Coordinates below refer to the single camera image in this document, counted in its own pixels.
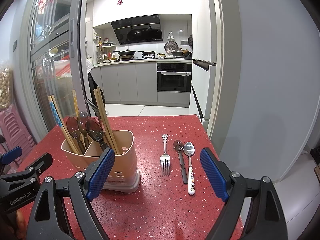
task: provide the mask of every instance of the oven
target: oven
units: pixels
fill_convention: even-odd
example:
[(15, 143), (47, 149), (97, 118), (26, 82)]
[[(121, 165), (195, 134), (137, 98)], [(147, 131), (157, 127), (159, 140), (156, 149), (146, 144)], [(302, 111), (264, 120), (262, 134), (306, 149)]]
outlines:
[(192, 64), (186, 63), (157, 63), (158, 91), (191, 91)]

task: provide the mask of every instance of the table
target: table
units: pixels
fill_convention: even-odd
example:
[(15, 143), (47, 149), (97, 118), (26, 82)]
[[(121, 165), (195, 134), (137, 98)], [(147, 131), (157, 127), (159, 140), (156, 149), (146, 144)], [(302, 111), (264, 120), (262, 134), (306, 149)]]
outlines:
[[(200, 150), (213, 146), (196, 115), (109, 117), (113, 130), (130, 130), (134, 134), (141, 184), (134, 193), (102, 190), (92, 201), (92, 207), (110, 239), (205, 239), (223, 207), (201, 167)], [(167, 153), (171, 157), (171, 173), (161, 176), (160, 155), (163, 154), (161, 135), (169, 135)], [(191, 141), (196, 152), (191, 157), (196, 193), (188, 194), (182, 182), (178, 154), (173, 142)], [(53, 165), (41, 176), (55, 179), (69, 178), (76, 169), (60, 146), (64, 140), (59, 127), (51, 130), (21, 165), (23, 169), (45, 152), (51, 153)], [(71, 201), (65, 198), (70, 224), (77, 239), (83, 235), (76, 221)], [(22, 208), (28, 221), (32, 204)], [(239, 219), (231, 239), (238, 239), (243, 225)]]

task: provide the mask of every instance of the blue gripper pad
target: blue gripper pad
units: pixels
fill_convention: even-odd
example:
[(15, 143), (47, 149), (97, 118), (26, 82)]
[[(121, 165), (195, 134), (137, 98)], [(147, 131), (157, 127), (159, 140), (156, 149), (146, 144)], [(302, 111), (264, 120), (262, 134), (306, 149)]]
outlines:
[(86, 195), (88, 201), (91, 202), (94, 198), (99, 196), (114, 163), (115, 152), (113, 149), (110, 149), (88, 182), (88, 192)]
[(16, 158), (20, 157), (21, 155), (22, 149), (20, 147), (15, 147), (11, 151), (2, 155), (1, 163), (3, 165), (9, 165), (11, 162), (13, 162)]
[(221, 198), (223, 202), (227, 202), (229, 194), (227, 192), (226, 180), (205, 149), (202, 149), (200, 152), (200, 162), (216, 196)]

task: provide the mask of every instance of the red speckled tablecloth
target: red speckled tablecloth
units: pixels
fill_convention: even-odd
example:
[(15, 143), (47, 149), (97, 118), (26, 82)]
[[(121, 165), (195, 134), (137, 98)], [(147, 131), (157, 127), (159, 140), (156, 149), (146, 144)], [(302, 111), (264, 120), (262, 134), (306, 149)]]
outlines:
[[(141, 174), (141, 184), (134, 193), (102, 190), (92, 201), (92, 207), (110, 239), (205, 239), (216, 221), (223, 202), (217, 198), (201, 167), (200, 150), (209, 147), (214, 153), (196, 115), (182, 116), (136, 116), (109, 117), (113, 130), (130, 130), (134, 134), (134, 145)], [(161, 176), (160, 155), (163, 154), (161, 135), (168, 134), (167, 153), (171, 159), (171, 173)], [(188, 185), (182, 182), (178, 154), (173, 150), (173, 141), (191, 141), (196, 152), (191, 157), (195, 176), (196, 193), (188, 194)], [(64, 137), (55, 127), (29, 154), (21, 169), (49, 152), (53, 165), (41, 176), (55, 179), (69, 178), (75, 174), (70, 161), (60, 149)], [(83, 239), (76, 222), (71, 201), (65, 199), (68, 217), (75, 238)], [(26, 220), (32, 204), (22, 208)], [(238, 239), (242, 231), (239, 220), (231, 239)]]

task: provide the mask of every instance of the utensil holder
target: utensil holder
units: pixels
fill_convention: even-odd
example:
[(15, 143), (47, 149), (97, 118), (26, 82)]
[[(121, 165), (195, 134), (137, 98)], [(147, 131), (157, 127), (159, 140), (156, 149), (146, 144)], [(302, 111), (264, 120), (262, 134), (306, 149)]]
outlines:
[[(135, 192), (139, 187), (140, 173), (137, 166), (133, 133), (128, 130), (120, 130), (113, 131), (113, 135), (119, 149), (125, 147), (128, 150), (115, 156), (115, 163), (103, 188), (121, 192)], [(84, 171), (91, 162), (96, 161), (102, 154), (100, 144), (95, 141), (90, 143), (84, 155), (73, 153), (66, 140), (63, 141), (61, 150), (65, 152), (67, 158), (78, 171)]]

